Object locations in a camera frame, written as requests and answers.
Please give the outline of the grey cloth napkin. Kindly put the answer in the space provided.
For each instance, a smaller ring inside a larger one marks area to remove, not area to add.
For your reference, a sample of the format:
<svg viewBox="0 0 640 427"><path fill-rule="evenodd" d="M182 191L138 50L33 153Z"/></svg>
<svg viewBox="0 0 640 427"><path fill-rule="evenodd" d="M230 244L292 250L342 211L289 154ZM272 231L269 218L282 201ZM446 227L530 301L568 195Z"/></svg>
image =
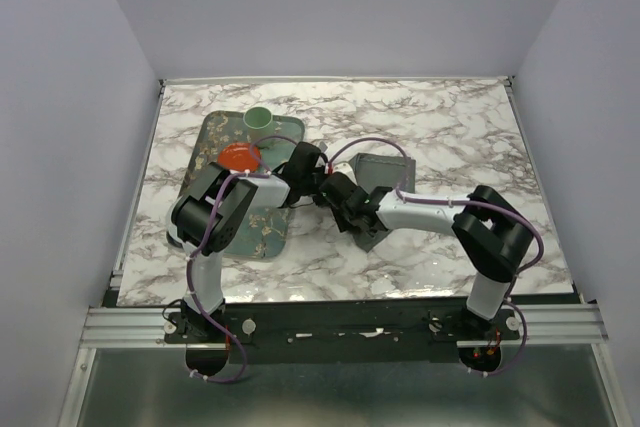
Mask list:
<svg viewBox="0 0 640 427"><path fill-rule="evenodd" d="M349 161L357 184L368 193L376 187L394 188L405 174L405 161L402 156L382 156L359 153ZM381 243L389 231L375 234L353 233L355 244L364 252L370 252Z"/></svg>

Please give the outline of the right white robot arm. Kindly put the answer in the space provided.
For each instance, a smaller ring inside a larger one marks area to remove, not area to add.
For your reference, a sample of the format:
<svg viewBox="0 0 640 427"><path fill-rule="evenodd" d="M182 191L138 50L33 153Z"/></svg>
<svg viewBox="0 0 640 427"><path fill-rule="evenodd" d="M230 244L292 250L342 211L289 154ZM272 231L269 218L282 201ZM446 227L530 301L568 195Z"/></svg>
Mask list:
<svg viewBox="0 0 640 427"><path fill-rule="evenodd" d="M465 198L429 199L390 187L367 192L335 172L319 186L317 199L331 209L342 232L373 237L405 229L456 238L476 269L459 317L462 331L474 339L496 327L496 315L535 238L531 224L487 186Z"/></svg>

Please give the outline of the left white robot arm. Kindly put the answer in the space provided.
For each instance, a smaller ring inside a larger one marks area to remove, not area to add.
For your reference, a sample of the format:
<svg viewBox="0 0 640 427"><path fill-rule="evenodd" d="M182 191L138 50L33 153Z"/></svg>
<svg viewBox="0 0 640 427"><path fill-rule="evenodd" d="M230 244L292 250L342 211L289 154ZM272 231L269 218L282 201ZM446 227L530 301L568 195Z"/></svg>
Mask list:
<svg viewBox="0 0 640 427"><path fill-rule="evenodd" d="M241 172L209 164L168 213L167 237L186 254L187 292L173 324L201 342L214 340L222 323L224 252L253 209L292 209L318 193L328 159L307 142L298 143L289 160L263 173Z"/></svg>

